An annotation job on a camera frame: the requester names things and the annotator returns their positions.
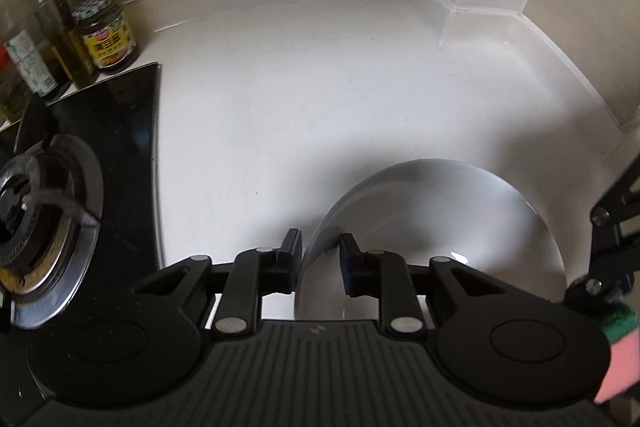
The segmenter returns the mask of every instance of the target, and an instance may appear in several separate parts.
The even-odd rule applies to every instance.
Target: black glass stovetop
[[[49,106],[59,132],[79,136],[94,149],[104,179],[98,241],[70,307],[158,270],[153,203],[158,71],[158,64],[148,64]],[[0,132],[0,165],[12,157],[17,127]],[[0,425],[16,425],[44,402],[27,367],[33,333],[18,328],[0,333]]]

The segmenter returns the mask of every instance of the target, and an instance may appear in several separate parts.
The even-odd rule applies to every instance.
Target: sponge
[[[609,369],[594,399],[603,403],[640,381],[640,329],[636,313],[620,301],[590,316],[600,325],[611,349]]]

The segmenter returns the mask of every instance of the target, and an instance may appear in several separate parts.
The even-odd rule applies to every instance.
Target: sauce jar
[[[119,73],[140,55],[122,5],[117,0],[84,0],[73,12],[77,30],[95,67]]]

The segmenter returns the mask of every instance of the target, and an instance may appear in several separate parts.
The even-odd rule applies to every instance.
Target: seasoning bottle
[[[14,123],[22,118],[30,100],[29,86],[15,69],[5,47],[0,44],[0,114]]]
[[[44,101],[65,92],[68,77],[27,0],[0,0],[0,40],[29,88]]]
[[[138,44],[118,0],[85,0],[76,7],[73,17],[100,71],[118,73],[140,56]]]
[[[35,15],[44,35],[60,54],[65,73],[78,87],[98,78],[98,70],[76,32],[76,22],[66,0],[36,0]]]

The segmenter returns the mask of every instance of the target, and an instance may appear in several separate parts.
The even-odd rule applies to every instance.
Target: white bowl
[[[322,220],[302,260],[297,319],[377,318],[377,300],[344,294],[336,248],[343,232],[362,251],[421,265],[446,255],[551,301],[566,289],[554,238],[515,188],[459,162],[415,160],[360,182]]]

